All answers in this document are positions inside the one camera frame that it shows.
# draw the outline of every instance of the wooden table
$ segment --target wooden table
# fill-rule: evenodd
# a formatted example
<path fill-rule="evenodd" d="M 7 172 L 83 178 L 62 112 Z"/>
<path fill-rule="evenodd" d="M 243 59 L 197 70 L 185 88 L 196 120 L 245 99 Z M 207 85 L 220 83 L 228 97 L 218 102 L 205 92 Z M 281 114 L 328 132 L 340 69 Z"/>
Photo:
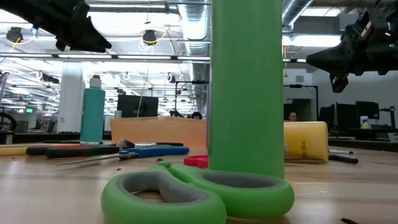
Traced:
<path fill-rule="evenodd" d="M 228 223 L 398 223 L 398 154 L 357 152 L 359 164 L 286 164 L 295 191 L 293 209 L 278 220 Z M 173 163 L 183 157 L 163 157 Z M 43 157 L 0 158 L 0 223 L 105 223 L 100 195 L 108 180 L 122 172 L 145 169 L 157 158 L 57 167 L 65 161 Z"/>

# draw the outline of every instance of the green bottle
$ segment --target green bottle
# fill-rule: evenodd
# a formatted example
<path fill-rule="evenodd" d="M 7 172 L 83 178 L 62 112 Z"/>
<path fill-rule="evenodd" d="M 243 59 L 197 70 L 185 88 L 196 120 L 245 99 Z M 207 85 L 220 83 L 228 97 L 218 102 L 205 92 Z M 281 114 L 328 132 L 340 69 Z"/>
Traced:
<path fill-rule="evenodd" d="M 85 89 L 83 114 L 81 118 L 80 142 L 82 144 L 100 144 L 104 126 L 105 91 L 101 89 L 100 76 L 90 80 Z"/>

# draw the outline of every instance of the wooden partition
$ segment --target wooden partition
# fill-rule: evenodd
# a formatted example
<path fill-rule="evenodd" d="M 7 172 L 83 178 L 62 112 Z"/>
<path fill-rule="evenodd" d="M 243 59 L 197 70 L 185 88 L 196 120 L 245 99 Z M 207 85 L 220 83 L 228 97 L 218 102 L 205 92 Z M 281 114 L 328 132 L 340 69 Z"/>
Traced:
<path fill-rule="evenodd" d="M 181 142 L 206 148 L 206 121 L 175 117 L 111 119 L 112 142 Z"/>

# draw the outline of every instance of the green cylinder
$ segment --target green cylinder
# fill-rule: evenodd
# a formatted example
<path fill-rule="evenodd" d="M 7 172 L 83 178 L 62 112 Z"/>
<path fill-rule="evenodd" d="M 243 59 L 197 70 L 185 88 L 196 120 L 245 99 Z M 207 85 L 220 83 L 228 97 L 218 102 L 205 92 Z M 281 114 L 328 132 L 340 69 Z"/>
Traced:
<path fill-rule="evenodd" d="M 80 142 L 99 144 L 102 142 L 104 127 L 105 91 L 90 87 L 85 89 L 83 116 L 81 119 Z"/>
<path fill-rule="evenodd" d="M 211 170 L 284 177 L 281 2 L 212 2 Z"/>

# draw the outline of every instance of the white column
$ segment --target white column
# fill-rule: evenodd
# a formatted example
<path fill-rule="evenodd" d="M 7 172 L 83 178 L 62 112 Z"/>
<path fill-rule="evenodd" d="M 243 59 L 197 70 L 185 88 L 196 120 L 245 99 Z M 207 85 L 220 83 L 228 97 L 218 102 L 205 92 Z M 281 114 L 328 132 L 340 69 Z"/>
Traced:
<path fill-rule="evenodd" d="M 27 107 L 26 110 L 31 109 L 32 112 L 28 113 L 26 111 L 26 115 L 28 118 L 29 122 L 29 128 L 35 128 L 36 127 L 36 119 L 37 119 L 37 107 Z"/>
<path fill-rule="evenodd" d="M 83 109 L 85 76 L 82 63 L 63 63 L 60 107 L 58 111 L 59 132 L 80 132 Z"/>

